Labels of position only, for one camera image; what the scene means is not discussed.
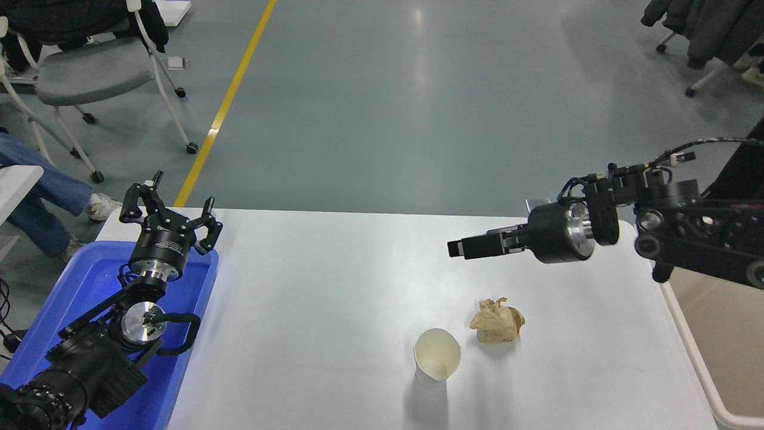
white paper cup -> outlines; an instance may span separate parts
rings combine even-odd
[[[431,328],[414,345],[416,378],[424,385],[437,386],[451,376],[461,361],[459,342],[441,328]]]

robotic arm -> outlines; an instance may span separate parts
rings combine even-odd
[[[191,247],[199,254],[212,250],[223,225],[212,215],[212,197],[196,220],[167,209],[157,194],[161,177],[158,171],[125,195],[119,220],[140,223],[141,235],[120,268],[122,289],[59,332],[61,342],[45,357],[50,366],[32,381],[17,389],[0,384],[0,429],[59,430],[70,423],[74,429],[84,423],[88,409],[103,418],[148,381],[141,368],[151,357],[179,355],[193,345],[199,317],[165,313],[157,302],[167,283],[183,276]],[[197,242],[200,226],[207,236]],[[123,272],[125,266],[129,273]],[[167,323],[190,324],[183,344],[162,347]]]
[[[528,223],[449,242],[448,253],[476,259],[530,249],[544,263],[586,260],[594,242],[618,241],[616,208],[633,205],[634,248],[656,262],[657,282],[667,281],[677,266],[764,289],[764,201],[709,200],[696,180],[672,181],[670,167],[694,160],[694,153],[682,151],[712,142],[762,144],[713,138],[666,151],[644,165],[610,164],[605,173],[571,178],[556,202],[531,211]],[[583,197],[571,196],[577,185]]]

jeans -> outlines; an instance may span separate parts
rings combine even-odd
[[[0,165],[41,166],[42,177],[8,217],[46,256],[62,256],[69,246],[70,234],[55,215],[48,212],[42,199],[66,210],[75,217],[87,206],[93,187],[62,173],[39,152],[13,136],[0,133]]]

blue plastic tray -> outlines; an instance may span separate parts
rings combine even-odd
[[[49,366],[45,353],[60,342],[58,331],[121,288],[116,275],[119,266],[129,260],[134,246],[133,242],[98,241],[84,246],[74,256],[0,376],[0,382],[17,388]],[[216,251],[205,256],[191,251],[183,277],[169,283],[159,306],[165,312],[193,312],[202,317],[203,326],[217,269]],[[188,324],[168,324],[162,335],[164,347],[181,345],[187,327]],[[148,382],[137,393],[103,420],[88,411],[87,423],[80,428],[164,429],[192,352],[178,357],[152,357],[143,368]]]

crumpled brown paper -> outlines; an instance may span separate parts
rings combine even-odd
[[[511,342],[520,335],[520,328],[525,324],[525,317],[515,308],[508,308],[502,303],[502,297],[496,301],[486,299],[480,302],[480,311],[470,322],[471,329],[477,329],[477,339],[484,344]]]

